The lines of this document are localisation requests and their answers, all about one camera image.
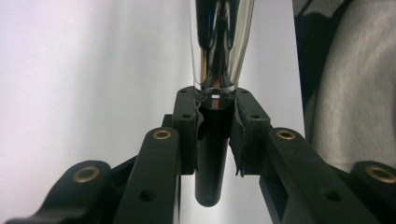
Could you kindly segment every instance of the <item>chrome faucet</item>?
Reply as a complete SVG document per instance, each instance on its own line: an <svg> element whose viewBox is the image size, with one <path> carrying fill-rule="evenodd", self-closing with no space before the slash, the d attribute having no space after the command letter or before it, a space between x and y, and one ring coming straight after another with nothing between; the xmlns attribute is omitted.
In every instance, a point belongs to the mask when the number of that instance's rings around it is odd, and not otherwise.
<svg viewBox="0 0 396 224"><path fill-rule="evenodd" d="M194 87L205 108L233 104L253 5L254 0L191 0Z"/></svg>

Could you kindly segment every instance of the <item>reflective metal surface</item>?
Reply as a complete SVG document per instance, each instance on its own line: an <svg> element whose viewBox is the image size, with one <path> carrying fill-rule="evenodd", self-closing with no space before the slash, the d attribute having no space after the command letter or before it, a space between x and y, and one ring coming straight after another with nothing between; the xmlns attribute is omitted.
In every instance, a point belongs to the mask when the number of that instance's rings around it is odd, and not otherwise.
<svg viewBox="0 0 396 224"><path fill-rule="evenodd" d="M191 0L194 87L206 108L233 103L254 0Z"/></svg>

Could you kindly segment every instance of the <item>mounting hole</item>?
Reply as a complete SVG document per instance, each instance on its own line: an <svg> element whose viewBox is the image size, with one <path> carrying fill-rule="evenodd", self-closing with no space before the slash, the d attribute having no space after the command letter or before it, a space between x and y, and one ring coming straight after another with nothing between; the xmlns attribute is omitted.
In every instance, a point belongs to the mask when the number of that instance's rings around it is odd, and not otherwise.
<svg viewBox="0 0 396 224"><path fill-rule="evenodd" d="M276 132L276 135L280 138L286 139L286 140L291 140L296 138L296 135L294 133L285 131L285 130L280 130Z"/></svg>
<svg viewBox="0 0 396 224"><path fill-rule="evenodd" d="M159 131L154 133L154 138L163 140L163 139L166 139L166 138L170 137L171 135L172 134L169 131L159 130Z"/></svg>
<svg viewBox="0 0 396 224"><path fill-rule="evenodd" d="M143 189L140 191L139 198L143 202L151 202L157 197L157 194L153 189Z"/></svg>
<svg viewBox="0 0 396 224"><path fill-rule="evenodd" d="M94 165L79 169L73 176L77 183L87 183L99 176L99 168Z"/></svg>
<svg viewBox="0 0 396 224"><path fill-rule="evenodd" d="M326 189L323 191L323 195L329 201L336 202L336 203L341 202L341 196L335 190Z"/></svg>
<svg viewBox="0 0 396 224"><path fill-rule="evenodd" d="M396 176L382 167L376 165L370 165L366 167L366 172L372 178L382 181L384 183L387 184L396 183Z"/></svg>

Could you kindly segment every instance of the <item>brass insert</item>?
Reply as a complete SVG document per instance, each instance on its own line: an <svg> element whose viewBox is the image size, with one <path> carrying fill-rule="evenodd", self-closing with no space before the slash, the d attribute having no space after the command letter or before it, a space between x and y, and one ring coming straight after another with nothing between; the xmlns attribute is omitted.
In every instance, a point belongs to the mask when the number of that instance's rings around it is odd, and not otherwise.
<svg viewBox="0 0 396 224"><path fill-rule="evenodd" d="M294 133L285 131L285 130L280 130L276 132L276 135L280 138L286 139L286 140L291 140L296 138L296 135Z"/></svg>
<svg viewBox="0 0 396 224"><path fill-rule="evenodd" d="M163 140L163 139L166 139L166 138L170 137L171 135L172 134L169 131L159 130L159 131L154 133L154 138L159 139L159 140Z"/></svg>
<svg viewBox="0 0 396 224"><path fill-rule="evenodd" d="M96 166L87 166L84 168L79 169L75 175L74 180L78 183L86 183L90 182L91 180L95 179L99 175L99 168Z"/></svg>
<svg viewBox="0 0 396 224"><path fill-rule="evenodd" d="M396 176L390 171L375 165L367 166L366 172L372 178L388 184L396 184Z"/></svg>

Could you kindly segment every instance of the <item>black cylinder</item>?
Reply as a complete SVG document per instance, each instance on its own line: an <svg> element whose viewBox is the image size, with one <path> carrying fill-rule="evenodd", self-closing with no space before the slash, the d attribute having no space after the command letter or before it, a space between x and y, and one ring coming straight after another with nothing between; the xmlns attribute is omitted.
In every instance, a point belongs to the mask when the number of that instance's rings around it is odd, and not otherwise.
<svg viewBox="0 0 396 224"><path fill-rule="evenodd" d="M204 122L198 131L195 198L202 206L218 203L233 119L233 106L222 110L201 107Z"/></svg>

